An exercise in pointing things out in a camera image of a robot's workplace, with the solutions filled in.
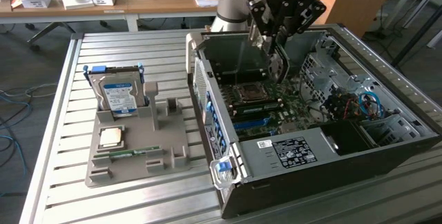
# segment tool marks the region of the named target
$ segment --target label sticker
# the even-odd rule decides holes
[[[129,158],[129,157],[133,157],[133,154],[129,153],[129,154],[111,156],[111,158]]]
[[[248,110],[244,111],[244,113],[246,114],[246,113],[257,112],[257,111],[261,111],[261,110],[264,110],[264,108],[248,109]]]
[[[257,142],[260,149],[272,147],[272,140],[264,140]]]
[[[137,101],[131,95],[131,83],[117,83],[105,85],[105,93],[109,99],[111,110],[115,113],[127,114],[135,112]]]
[[[286,168],[318,161],[305,137],[273,143],[281,163]]]
[[[273,105],[266,105],[265,109],[274,109],[278,107],[278,103],[273,104]]]

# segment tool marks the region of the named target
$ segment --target chair leg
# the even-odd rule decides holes
[[[71,26],[66,22],[61,22],[59,25],[65,27],[71,33],[75,34],[75,30],[71,28]]]
[[[29,44],[35,43],[43,36],[46,36],[57,27],[59,26],[58,22],[53,22],[27,42]]]

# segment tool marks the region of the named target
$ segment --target gray carpet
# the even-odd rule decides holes
[[[385,6],[385,12],[393,9],[399,0],[389,0]],[[416,34],[417,30],[425,23],[427,19],[435,12],[435,7],[428,7],[425,12],[420,15],[412,27],[403,31],[404,36],[396,38],[389,50],[393,56],[399,54],[405,44]],[[164,19],[146,21],[145,24],[153,29],[181,29],[181,18],[170,18],[164,24]],[[210,24],[209,18],[188,19],[192,28],[202,28]],[[107,28],[99,25],[99,22],[78,22],[70,24],[78,32],[83,33],[103,33],[103,32],[125,32],[127,31],[126,21],[109,21]],[[46,24],[37,24],[38,29],[45,28]],[[403,66],[407,76],[417,84],[417,86],[428,93],[428,95],[442,104],[442,89],[441,81],[441,48],[442,42],[436,49],[423,48],[423,45],[432,39],[442,28],[442,20],[440,20],[428,32],[416,48],[412,50],[413,54],[419,53],[411,61]],[[9,33],[0,35],[0,89],[7,90],[15,87],[31,87],[43,83],[57,82],[62,71],[65,56],[67,52],[70,33],[62,27],[58,27],[42,40],[38,45],[42,47],[41,52],[29,50],[26,40],[38,32],[26,29],[23,24],[18,24],[15,29]],[[388,45],[395,36],[383,40],[381,43]],[[377,42],[369,42],[369,45],[376,51],[383,52],[383,46]],[[33,100],[33,114],[31,116],[13,127],[17,137],[23,146],[30,174],[33,173],[42,138],[45,134],[47,118],[50,115],[53,104],[53,97],[37,98]],[[10,117],[21,105],[10,104],[0,100],[0,116]],[[7,135],[6,130],[0,130],[0,135]],[[5,147],[5,140],[0,140],[0,147]],[[7,152],[0,153],[0,162],[5,161]],[[0,168],[0,191],[7,192],[27,192],[31,176],[23,178],[23,166],[19,155],[15,155],[11,162]],[[0,223],[18,223],[23,210],[25,196],[2,197],[0,198]]]

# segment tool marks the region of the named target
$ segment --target blue cable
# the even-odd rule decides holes
[[[367,91],[367,92],[364,92],[364,93],[360,95],[360,99],[358,99],[358,101],[360,101],[360,107],[361,107],[362,112],[364,112],[365,114],[369,114],[369,111],[367,110],[367,108],[365,108],[365,106],[364,106],[364,100],[362,100],[364,95],[369,95],[369,96],[372,96],[372,97],[375,98],[376,103],[379,104],[379,107],[380,107],[380,116],[381,116],[381,118],[383,118],[384,115],[385,115],[385,113],[384,113],[384,110],[383,110],[381,100],[380,100],[379,95],[377,95],[376,93],[371,92],[371,91]]]
[[[27,103],[27,102],[22,102],[22,101],[13,101],[13,100],[10,100],[9,98],[6,98],[5,96],[2,96],[0,95],[0,98],[5,100],[5,101],[7,101],[7,102],[10,102],[10,103],[17,103],[17,104],[25,104],[27,107],[29,107],[29,112],[27,112],[27,114],[22,117],[22,119],[21,120],[18,120],[14,124],[11,124],[10,126],[7,126],[7,123],[3,123],[3,124],[0,124],[0,126],[3,126],[3,127],[0,127],[0,129],[6,129],[6,128],[9,128],[9,127],[13,127],[14,125],[17,125],[17,124],[19,124],[29,116],[30,116],[30,114],[31,114],[31,105]]]
[[[15,144],[15,147],[18,148],[19,150],[19,154],[21,154],[21,158],[22,158],[22,163],[23,163],[23,179],[25,177],[27,176],[27,164],[26,164],[26,158],[25,158],[25,155],[23,155],[23,151],[22,151],[22,147],[21,147],[21,144],[19,142],[10,136],[6,136],[6,135],[0,135],[0,138],[6,138],[9,140],[13,140],[14,144]]]

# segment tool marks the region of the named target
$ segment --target white label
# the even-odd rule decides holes
[[[144,154],[148,153],[148,150],[139,150],[139,151],[134,151],[135,154]]]
[[[244,113],[257,112],[257,111],[261,111],[261,110],[264,110],[264,108],[260,108],[260,109],[249,109],[249,110],[245,110]]]
[[[131,95],[133,84],[117,83],[105,85],[105,93],[111,110],[119,114],[127,114],[137,109],[135,97]]]
[[[125,10],[105,10],[105,13],[125,13]]]
[[[273,105],[266,105],[265,109],[274,109],[278,107],[278,103],[273,104]]]
[[[117,156],[111,156],[113,158],[129,158],[133,157],[133,154],[122,154],[122,155],[117,155]]]
[[[258,144],[260,149],[266,148],[266,147],[272,147],[272,140],[258,141],[257,144]]]

